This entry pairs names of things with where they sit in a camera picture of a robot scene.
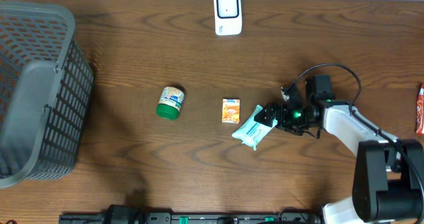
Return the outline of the mint green wipes pack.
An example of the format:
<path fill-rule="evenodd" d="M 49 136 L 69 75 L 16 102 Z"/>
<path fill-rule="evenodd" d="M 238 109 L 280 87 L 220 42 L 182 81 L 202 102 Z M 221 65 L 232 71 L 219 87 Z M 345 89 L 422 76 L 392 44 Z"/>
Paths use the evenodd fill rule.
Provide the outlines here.
<path fill-rule="evenodd" d="M 254 117 L 262 110 L 263 107 L 257 105 L 246 122 L 232 134 L 233 138 L 240 139 L 243 144 L 252 147 L 253 150 L 256 150 L 259 142 L 278 124 L 276 119 L 272 121 L 271 127 L 256 122 Z"/>

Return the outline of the orange tissue pack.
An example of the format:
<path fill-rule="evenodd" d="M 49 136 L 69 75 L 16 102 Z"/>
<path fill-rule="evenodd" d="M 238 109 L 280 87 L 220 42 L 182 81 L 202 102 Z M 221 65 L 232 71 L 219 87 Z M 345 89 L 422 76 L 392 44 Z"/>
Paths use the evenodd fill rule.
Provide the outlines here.
<path fill-rule="evenodd" d="M 222 123 L 239 124 L 240 99 L 223 99 Z"/>

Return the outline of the green lid jar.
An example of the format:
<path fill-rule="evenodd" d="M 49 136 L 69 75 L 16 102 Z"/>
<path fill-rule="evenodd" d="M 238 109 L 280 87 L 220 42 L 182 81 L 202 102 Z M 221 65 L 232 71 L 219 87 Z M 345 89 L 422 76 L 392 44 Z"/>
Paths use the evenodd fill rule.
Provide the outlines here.
<path fill-rule="evenodd" d="M 168 86 L 162 91 L 156 114 L 169 120 L 176 120 L 184 102 L 185 94 L 181 89 Z"/>

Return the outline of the red Top chocolate bar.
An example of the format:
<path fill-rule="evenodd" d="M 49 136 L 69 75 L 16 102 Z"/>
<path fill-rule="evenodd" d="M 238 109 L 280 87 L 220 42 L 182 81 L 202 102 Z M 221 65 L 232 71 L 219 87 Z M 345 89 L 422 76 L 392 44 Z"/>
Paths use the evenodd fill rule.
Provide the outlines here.
<path fill-rule="evenodd" d="M 423 121 L 424 121 L 423 106 L 424 106 L 424 85 L 421 84 L 421 87 L 419 89 L 419 93 L 417 96 L 417 103 L 416 103 L 416 112 L 417 112 L 416 133 L 418 135 L 423 135 Z"/>

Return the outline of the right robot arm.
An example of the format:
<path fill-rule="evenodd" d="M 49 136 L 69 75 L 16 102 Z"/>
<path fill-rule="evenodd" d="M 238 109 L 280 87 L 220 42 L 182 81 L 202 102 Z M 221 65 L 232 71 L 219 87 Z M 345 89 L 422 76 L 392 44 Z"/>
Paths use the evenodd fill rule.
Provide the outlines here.
<path fill-rule="evenodd" d="M 423 147 L 399 139 L 337 100 L 328 75 L 305 81 L 308 104 L 295 84 L 282 89 L 283 103 L 269 103 L 254 120 L 301 136 L 311 127 L 337 137 L 356 157 L 352 195 L 328 203 L 310 223 L 389 223 L 423 220 Z"/>

